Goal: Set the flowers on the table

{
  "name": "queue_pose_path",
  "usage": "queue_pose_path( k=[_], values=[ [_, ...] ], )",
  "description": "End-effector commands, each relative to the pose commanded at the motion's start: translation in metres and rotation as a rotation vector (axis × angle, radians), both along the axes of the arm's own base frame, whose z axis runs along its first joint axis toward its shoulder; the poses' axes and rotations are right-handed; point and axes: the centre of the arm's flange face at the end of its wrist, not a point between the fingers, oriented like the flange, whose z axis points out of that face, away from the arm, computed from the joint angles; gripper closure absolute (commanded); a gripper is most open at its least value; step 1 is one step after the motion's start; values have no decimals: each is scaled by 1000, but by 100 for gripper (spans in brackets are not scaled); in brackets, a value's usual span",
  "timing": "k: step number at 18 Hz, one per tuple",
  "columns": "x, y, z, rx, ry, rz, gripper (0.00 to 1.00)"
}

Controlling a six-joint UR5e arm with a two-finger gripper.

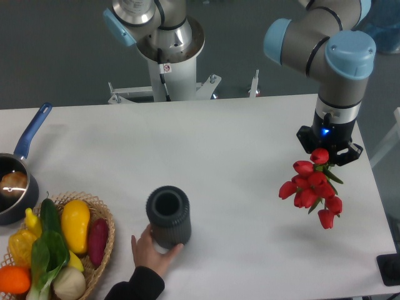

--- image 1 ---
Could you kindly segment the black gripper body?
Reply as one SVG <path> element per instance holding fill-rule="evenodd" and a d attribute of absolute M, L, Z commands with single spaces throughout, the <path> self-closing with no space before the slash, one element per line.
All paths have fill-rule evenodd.
<path fill-rule="evenodd" d="M 312 126 L 301 126 L 296 136 L 308 154 L 323 148 L 329 153 L 330 164 L 343 166 L 359 159 L 364 150 L 362 146 L 353 143 L 355 123 L 356 120 L 344 124 L 334 123 L 331 113 L 321 118 L 315 112 Z"/>

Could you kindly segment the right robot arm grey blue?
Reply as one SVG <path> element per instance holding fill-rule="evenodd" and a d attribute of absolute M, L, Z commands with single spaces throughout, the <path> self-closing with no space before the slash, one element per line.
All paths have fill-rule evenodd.
<path fill-rule="evenodd" d="M 278 19 L 268 28 L 265 55 L 319 83 L 311 126 L 297 132 L 303 149 L 324 148 L 329 163 L 357 160 L 363 147 L 352 133 L 374 68 L 376 44 L 355 27 L 367 16 L 370 1 L 307 1 L 299 21 Z"/>

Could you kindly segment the black sleeved forearm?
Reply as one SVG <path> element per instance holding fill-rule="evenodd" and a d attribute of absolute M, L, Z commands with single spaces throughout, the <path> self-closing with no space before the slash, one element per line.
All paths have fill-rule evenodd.
<path fill-rule="evenodd" d="M 164 291 L 165 283 L 160 275 L 148 267 L 137 267 L 129 281 L 115 284 L 105 299 L 157 299 Z"/>

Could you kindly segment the person's hand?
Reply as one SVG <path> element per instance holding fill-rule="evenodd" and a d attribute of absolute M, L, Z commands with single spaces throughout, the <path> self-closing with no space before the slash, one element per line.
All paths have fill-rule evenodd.
<path fill-rule="evenodd" d="M 131 236 L 131 249 L 135 267 L 146 267 L 164 277 L 171 262 L 182 251 L 184 244 L 177 244 L 166 253 L 160 253 L 153 244 L 151 225 L 148 224 L 139 239 Z"/>

